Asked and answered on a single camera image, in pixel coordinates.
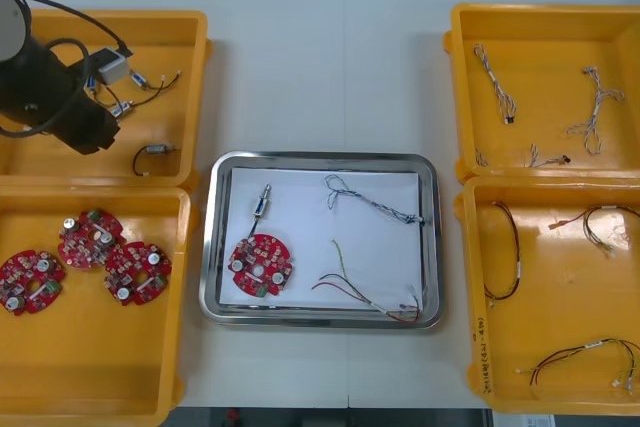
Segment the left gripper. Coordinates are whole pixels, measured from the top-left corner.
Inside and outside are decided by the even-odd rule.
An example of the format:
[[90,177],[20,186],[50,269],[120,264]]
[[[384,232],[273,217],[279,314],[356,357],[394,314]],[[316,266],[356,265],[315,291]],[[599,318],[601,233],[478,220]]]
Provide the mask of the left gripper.
[[116,118],[104,107],[83,96],[61,115],[52,134],[82,155],[108,149],[120,127]]

